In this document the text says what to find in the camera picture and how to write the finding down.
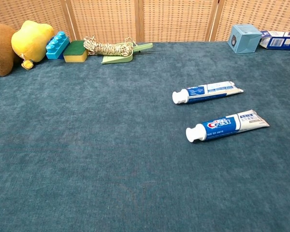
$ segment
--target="woven panel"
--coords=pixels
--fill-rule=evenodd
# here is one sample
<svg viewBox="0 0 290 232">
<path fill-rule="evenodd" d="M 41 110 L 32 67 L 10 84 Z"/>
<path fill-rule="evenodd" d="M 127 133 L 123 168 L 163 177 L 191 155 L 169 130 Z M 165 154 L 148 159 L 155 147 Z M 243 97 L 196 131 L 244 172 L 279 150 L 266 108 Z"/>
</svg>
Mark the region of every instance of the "woven panel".
<svg viewBox="0 0 290 232">
<path fill-rule="evenodd" d="M 71 0 L 80 39 L 119 43 L 135 39 L 134 0 Z"/>
<path fill-rule="evenodd" d="M 215 41 L 226 41 L 232 25 L 251 23 L 259 30 L 290 31 L 290 0 L 225 0 Z"/>
<path fill-rule="evenodd" d="M 26 20 L 50 24 L 70 36 L 59 0 L 0 0 L 0 23 L 19 30 Z"/>
<path fill-rule="evenodd" d="M 212 0 L 144 0 L 144 39 L 205 41 L 212 7 Z"/>
</svg>

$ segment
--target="rope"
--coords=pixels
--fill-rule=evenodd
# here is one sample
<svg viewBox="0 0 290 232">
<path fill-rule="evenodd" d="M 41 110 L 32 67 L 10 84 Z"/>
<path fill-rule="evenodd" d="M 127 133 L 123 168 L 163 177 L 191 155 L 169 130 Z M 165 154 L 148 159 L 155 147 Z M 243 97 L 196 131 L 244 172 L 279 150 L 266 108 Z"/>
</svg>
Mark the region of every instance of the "rope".
<svg viewBox="0 0 290 232">
<path fill-rule="evenodd" d="M 128 57 L 131 55 L 133 46 L 129 44 L 132 42 L 137 45 L 135 41 L 128 37 L 126 38 L 126 42 L 123 44 L 112 44 L 112 43 L 99 43 L 96 42 L 94 36 L 92 38 L 86 36 L 84 38 L 84 47 L 88 50 L 88 55 L 105 55 L 105 56 L 122 56 Z"/>
</svg>

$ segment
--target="plush toy ear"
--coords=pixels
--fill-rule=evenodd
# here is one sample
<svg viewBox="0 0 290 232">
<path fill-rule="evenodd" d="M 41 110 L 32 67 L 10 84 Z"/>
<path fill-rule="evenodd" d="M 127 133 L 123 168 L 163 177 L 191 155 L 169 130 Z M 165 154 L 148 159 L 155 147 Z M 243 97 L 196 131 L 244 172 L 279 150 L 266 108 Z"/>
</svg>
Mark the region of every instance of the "plush toy ear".
<svg viewBox="0 0 290 232">
<path fill-rule="evenodd" d="M 0 76 L 9 74 L 14 61 L 19 60 L 11 45 L 11 38 L 15 32 L 12 27 L 0 24 Z"/>
</svg>

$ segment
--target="white cap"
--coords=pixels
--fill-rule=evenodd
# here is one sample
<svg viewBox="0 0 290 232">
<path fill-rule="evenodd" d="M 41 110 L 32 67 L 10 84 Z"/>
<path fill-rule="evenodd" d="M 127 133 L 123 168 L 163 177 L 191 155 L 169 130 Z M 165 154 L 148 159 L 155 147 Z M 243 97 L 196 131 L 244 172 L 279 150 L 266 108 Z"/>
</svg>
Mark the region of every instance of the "white cap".
<svg viewBox="0 0 290 232">
<path fill-rule="evenodd" d="M 189 93 L 186 89 L 182 89 L 180 92 L 173 92 L 172 99 L 175 104 L 187 103 Z"/>
<path fill-rule="evenodd" d="M 206 130 L 202 124 L 197 124 L 194 128 L 186 129 L 186 137 L 191 143 L 196 139 L 203 141 L 206 138 Z"/>
</svg>

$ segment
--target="light blue box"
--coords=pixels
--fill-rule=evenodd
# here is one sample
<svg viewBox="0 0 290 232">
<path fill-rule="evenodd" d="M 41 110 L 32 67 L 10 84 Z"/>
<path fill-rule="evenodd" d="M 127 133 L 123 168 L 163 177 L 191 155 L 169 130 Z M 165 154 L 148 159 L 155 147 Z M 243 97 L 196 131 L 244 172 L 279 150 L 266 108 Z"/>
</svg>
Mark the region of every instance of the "light blue box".
<svg viewBox="0 0 290 232">
<path fill-rule="evenodd" d="M 235 53 L 253 53 L 256 51 L 262 33 L 252 24 L 233 25 L 228 45 Z"/>
</svg>

